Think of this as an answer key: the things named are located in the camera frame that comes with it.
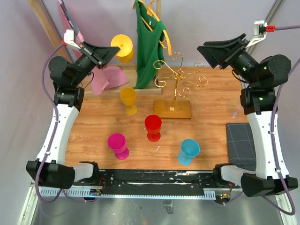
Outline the yellow goblet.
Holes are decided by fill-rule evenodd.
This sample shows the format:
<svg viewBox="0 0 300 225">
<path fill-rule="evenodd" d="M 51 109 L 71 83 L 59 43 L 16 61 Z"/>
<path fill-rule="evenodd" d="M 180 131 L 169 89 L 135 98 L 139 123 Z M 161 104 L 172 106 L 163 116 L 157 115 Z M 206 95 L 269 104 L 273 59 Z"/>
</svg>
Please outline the yellow goblet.
<svg viewBox="0 0 300 225">
<path fill-rule="evenodd" d="M 125 34 L 118 34 L 111 40 L 111 47 L 119 47 L 116 54 L 117 59 L 122 63 L 130 63 L 134 58 L 133 42 Z"/>
<path fill-rule="evenodd" d="M 123 104 L 126 106 L 125 112 L 128 115 L 134 115 L 137 113 L 136 91 L 133 88 L 124 88 L 120 91 L 120 98 Z"/>
</svg>

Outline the clear wine glass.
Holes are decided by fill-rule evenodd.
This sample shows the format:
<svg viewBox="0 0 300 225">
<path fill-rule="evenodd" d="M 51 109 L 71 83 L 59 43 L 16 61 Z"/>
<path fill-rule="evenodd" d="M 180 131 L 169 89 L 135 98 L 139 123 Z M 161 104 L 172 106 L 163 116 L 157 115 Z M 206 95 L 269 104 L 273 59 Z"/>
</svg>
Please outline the clear wine glass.
<svg viewBox="0 0 300 225">
<path fill-rule="evenodd" d="M 230 109 L 229 110 L 229 116 L 232 118 L 232 119 L 236 119 L 240 116 L 240 112 L 239 110 L 237 109 Z"/>
</svg>

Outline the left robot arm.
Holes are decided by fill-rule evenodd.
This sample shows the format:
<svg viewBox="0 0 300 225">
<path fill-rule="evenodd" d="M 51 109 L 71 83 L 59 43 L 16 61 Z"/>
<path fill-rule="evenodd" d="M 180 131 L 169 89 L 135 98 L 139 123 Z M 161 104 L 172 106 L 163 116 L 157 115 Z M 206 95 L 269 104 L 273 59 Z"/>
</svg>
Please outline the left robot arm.
<svg viewBox="0 0 300 225">
<path fill-rule="evenodd" d="M 94 68 L 105 67 L 120 48 L 99 47 L 87 42 L 78 48 L 82 54 L 74 63 L 52 53 L 43 66 L 49 69 L 55 92 L 53 97 L 45 92 L 52 104 L 53 115 L 44 145 L 36 159 L 26 164 L 26 171 L 36 187 L 70 189 L 79 180 L 92 186 L 100 181 L 96 162 L 81 161 L 67 166 L 65 153 L 71 129 L 83 104 L 85 89 L 80 83 L 93 74 Z"/>
</svg>

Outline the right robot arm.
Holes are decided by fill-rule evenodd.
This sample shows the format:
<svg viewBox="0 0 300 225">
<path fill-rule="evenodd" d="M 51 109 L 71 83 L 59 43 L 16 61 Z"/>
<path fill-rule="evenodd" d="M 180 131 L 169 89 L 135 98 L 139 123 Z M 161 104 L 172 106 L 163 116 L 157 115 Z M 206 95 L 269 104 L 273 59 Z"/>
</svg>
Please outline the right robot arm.
<svg viewBox="0 0 300 225">
<path fill-rule="evenodd" d="M 248 87 L 241 90 L 240 103 L 251 127 L 256 169 L 248 171 L 230 164 L 220 164 L 212 176 L 219 188 L 228 182 L 240 186 L 248 197 L 283 194 L 298 187 L 283 160 L 277 130 L 275 87 L 288 81 L 291 60 L 282 54 L 257 62 L 247 51 L 246 34 L 226 41 L 207 41 L 197 48 L 212 68 L 230 66 Z"/>
</svg>

